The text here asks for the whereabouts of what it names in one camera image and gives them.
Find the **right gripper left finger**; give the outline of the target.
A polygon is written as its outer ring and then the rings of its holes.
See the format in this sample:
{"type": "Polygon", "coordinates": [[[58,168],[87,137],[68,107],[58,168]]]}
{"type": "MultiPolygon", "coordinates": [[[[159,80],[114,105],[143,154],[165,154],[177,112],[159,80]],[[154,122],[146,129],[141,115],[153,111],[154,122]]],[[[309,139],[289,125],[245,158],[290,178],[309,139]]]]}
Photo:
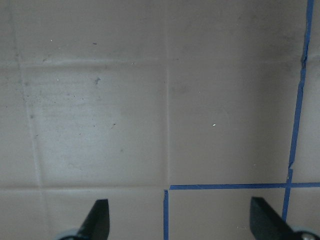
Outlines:
{"type": "Polygon", "coordinates": [[[110,234],[110,210],[108,199],[95,201],[79,230],[58,240],[107,240],[110,234]]]}

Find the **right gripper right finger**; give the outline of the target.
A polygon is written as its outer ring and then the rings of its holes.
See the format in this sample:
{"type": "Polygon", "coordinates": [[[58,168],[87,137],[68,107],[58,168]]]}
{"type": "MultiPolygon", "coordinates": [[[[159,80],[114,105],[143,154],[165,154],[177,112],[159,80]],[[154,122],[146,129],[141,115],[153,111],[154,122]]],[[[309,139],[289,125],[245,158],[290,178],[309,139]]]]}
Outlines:
{"type": "Polygon", "coordinates": [[[318,240],[310,231],[293,230],[262,197],[252,197],[249,227],[256,240],[318,240]]]}

